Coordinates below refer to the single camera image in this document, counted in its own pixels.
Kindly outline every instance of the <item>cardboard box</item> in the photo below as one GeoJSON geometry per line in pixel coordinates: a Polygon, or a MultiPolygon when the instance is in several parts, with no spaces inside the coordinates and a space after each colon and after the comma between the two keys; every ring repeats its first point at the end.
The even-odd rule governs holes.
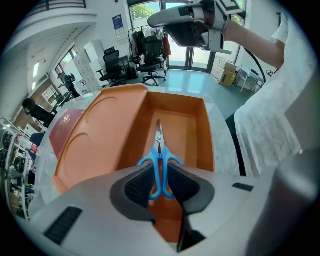
{"type": "Polygon", "coordinates": [[[232,86],[236,78],[236,73],[225,70],[219,65],[213,65],[211,73],[217,82],[223,86],[232,86]]]}
{"type": "Polygon", "coordinates": [[[237,70],[236,65],[233,65],[233,64],[226,62],[225,60],[222,60],[222,59],[219,61],[219,66],[221,68],[223,68],[224,70],[230,71],[232,73],[236,72],[236,70],[237,70]]]}

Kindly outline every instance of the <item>white cabinet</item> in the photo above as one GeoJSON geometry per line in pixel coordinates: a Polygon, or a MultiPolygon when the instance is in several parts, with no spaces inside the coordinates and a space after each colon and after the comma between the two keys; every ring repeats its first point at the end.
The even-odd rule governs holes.
{"type": "Polygon", "coordinates": [[[51,106],[55,106],[57,104],[56,97],[58,97],[58,95],[59,93],[52,85],[50,85],[50,87],[46,89],[44,93],[42,93],[42,96],[51,106]]]}

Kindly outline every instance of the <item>ceiling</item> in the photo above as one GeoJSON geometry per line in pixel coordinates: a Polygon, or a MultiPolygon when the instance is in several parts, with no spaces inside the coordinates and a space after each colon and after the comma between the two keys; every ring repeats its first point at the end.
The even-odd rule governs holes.
{"type": "Polygon", "coordinates": [[[54,65],[67,47],[86,28],[76,24],[67,24],[51,28],[35,34],[13,47],[3,58],[1,77],[12,74],[18,64],[26,66],[27,91],[32,91],[32,84],[40,81],[46,73],[50,73],[50,66],[54,65]],[[39,62],[37,76],[34,77],[34,66],[39,62]]]}
{"type": "Polygon", "coordinates": [[[46,73],[51,72],[48,69],[52,62],[56,62],[65,51],[69,50],[66,48],[83,29],[84,27],[66,25],[46,30],[28,38],[28,86],[32,85],[33,82],[38,82],[46,73]],[[33,77],[34,66],[37,62],[39,62],[38,73],[36,77],[33,77]]]}

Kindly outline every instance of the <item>red book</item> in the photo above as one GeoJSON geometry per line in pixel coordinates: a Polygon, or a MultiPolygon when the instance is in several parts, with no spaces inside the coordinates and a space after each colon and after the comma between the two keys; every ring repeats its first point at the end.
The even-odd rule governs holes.
{"type": "Polygon", "coordinates": [[[58,159],[69,135],[84,112],[82,109],[68,109],[53,127],[49,138],[58,159]]]}

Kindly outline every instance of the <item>white shirt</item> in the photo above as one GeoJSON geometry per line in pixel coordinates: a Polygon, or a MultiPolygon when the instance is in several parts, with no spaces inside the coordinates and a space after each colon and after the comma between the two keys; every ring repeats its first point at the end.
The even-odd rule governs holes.
{"type": "Polygon", "coordinates": [[[301,150],[285,112],[306,87],[317,64],[308,39],[292,17],[281,14],[281,25],[272,40],[285,44],[284,64],[234,115],[249,177],[258,177],[265,168],[277,167],[301,150]]]}

